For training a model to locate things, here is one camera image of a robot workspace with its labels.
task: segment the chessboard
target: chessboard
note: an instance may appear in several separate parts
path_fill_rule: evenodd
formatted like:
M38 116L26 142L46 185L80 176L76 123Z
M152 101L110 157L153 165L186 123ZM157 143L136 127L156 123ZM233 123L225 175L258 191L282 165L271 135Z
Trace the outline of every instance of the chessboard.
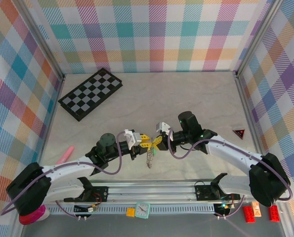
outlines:
M77 121L81 121L121 87L120 79L107 70L101 69L58 102Z

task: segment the plaid fabric backdrop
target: plaid fabric backdrop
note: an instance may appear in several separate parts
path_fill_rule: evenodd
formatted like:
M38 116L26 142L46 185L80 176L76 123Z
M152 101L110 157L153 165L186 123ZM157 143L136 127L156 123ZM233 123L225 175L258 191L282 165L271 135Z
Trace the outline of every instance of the plaid fabric backdrop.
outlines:
M59 80L11 0L0 0L0 211L5 188L44 141ZM0 237L10 215L0 217Z
M294 0L285 0L244 72L263 146L294 183ZM291 201L294 213L294 200Z
M67 73L234 70L271 2L26 0Z

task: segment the warning triangle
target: warning triangle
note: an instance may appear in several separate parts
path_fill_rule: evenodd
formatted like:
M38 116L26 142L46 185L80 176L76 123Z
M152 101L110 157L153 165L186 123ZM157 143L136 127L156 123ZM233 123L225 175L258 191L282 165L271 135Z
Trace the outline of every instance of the warning triangle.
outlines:
M244 135L245 135L245 130L244 129L240 129L240 130L233 130L234 133L237 134L238 137L240 137L241 139L244 138Z

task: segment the pink object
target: pink object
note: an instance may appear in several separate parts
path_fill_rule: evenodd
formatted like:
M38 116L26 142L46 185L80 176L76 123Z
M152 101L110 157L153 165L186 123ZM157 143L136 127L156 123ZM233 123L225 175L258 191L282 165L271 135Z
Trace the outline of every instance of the pink object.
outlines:
M72 151L74 150L74 146L70 146L68 150L63 154L63 156L57 161L56 164L62 164L67 161L69 156L71 155Z
M18 219L22 225L28 225L36 221L42 221L46 219L49 215L50 215L50 211L47 210L45 205L41 205L40 207L38 207L36 211L28 214L27 216L19 215Z

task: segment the clock face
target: clock face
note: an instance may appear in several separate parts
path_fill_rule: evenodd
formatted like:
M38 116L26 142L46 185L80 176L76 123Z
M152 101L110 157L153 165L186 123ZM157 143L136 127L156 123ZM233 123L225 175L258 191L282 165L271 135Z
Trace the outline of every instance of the clock face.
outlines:
M146 202L137 202L135 216L147 219L149 217L150 204Z

